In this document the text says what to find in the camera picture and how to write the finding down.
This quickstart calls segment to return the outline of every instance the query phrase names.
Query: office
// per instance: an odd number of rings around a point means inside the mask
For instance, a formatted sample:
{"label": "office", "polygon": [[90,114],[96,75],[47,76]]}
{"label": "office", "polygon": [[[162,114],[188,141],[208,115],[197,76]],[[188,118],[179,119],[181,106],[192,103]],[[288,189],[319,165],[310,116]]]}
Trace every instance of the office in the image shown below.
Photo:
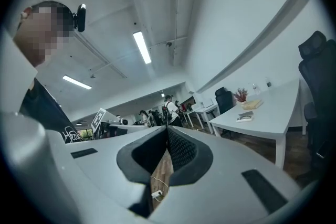
{"label": "office", "polygon": [[[41,1],[49,0],[17,0],[13,4],[13,16],[5,21],[12,38],[20,13]],[[209,99],[216,104],[215,92],[221,87],[232,93],[245,88],[251,96],[253,84],[267,92],[268,79],[275,89],[300,80],[297,98],[286,115],[290,114],[289,127],[301,127],[305,132],[303,110],[312,96],[298,69],[302,61],[298,46],[317,30],[327,40],[335,39],[321,0],[55,1],[73,12],[84,3],[85,30],[75,31],[63,50],[38,66],[36,78],[70,122],[82,124],[76,125],[78,130],[90,129],[101,108],[130,123],[141,120],[136,118],[140,110],[160,111],[165,103],[162,91],[181,103],[193,98],[196,104]],[[140,32],[150,61],[134,35]],[[71,84],[64,76],[91,88]],[[192,129],[190,125],[199,122],[200,128],[194,129],[208,128],[211,133],[212,126],[203,114],[189,116],[184,126]],[[281,162],[280,168],[286,166],[285,155]]]}

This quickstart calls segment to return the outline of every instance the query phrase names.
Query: potted plant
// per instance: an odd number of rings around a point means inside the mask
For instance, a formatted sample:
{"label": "potted plant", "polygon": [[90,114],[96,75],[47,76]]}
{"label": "potted plant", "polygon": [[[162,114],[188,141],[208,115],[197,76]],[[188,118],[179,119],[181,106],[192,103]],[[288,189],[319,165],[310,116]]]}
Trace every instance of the potted plant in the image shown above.
{"label": "potted plant", "polygon": [[246,104],[247,90],[245,90],[245,88],[238,88],[238,91],[234,94],[234,97],[241,105]]}

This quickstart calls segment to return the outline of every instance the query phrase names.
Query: man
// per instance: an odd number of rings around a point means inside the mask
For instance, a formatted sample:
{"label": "man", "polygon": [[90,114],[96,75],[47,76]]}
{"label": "man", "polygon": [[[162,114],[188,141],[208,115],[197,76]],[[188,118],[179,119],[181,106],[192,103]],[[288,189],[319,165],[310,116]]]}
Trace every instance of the man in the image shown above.
{"label": "man", "polygon": [[[54,1],[26,8],[14,43],[34,66],[45,62],[56,49],[68,42],[74,30],[70,9]],[[65,143],[84,141],[59,104],[35,78],[22,102],[20,112],[40,122],[45,129],[59,132]]]}
{"label": "man", "polygon": [[171,126],[183,127],[181,123],[181,119],[178,116],[178,108],[172,103],[172,97],[170,95],[166,95],[164,106],[168,109],[169,113],[172,116],[172,119],[168,122]]}

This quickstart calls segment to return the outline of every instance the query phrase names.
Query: black slot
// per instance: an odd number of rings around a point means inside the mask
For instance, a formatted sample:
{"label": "black slot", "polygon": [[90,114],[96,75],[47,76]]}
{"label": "black slot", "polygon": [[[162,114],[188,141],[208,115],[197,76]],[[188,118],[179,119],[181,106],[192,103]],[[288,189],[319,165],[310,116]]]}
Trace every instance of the black slot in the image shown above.
{"label": "black slot", "polygon": [[84,157],[86,155],[90,155],[96,152],[98,151],[96,151],[94,148],[88,148],[87,150],[71,152],[71,154],[73,158],[76,159],[76,158]]}
{"label": "black slot", "polygon": [[287,203],[287,200],[281,193],[258,170],[253,169],[242,172],[242,176],[246,179],[269,214]]}

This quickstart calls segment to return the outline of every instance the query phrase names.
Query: chair headrest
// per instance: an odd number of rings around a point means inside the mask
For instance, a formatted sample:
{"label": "chair headrest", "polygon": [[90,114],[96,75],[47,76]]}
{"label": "chair headrest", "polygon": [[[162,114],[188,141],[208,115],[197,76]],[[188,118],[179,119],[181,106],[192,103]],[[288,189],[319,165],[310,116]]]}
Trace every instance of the chair headrest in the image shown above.
{"label": "chair headrest", "polygon": [[216,96],[219,96],[219,95],[224,94],[225,92],[226,92],[226,91],[225,91],[224,87],[221,87],[221,88],[219,88],[217,91],[215,91],[215,95],[216,95]]}
{"label": "chair headrest", "polygon": [[315,54],[321,52],[327,39],[324,34],[319,31],[315,31],[304,43],[299,45],[299,51],[302,59],[307,59]]}

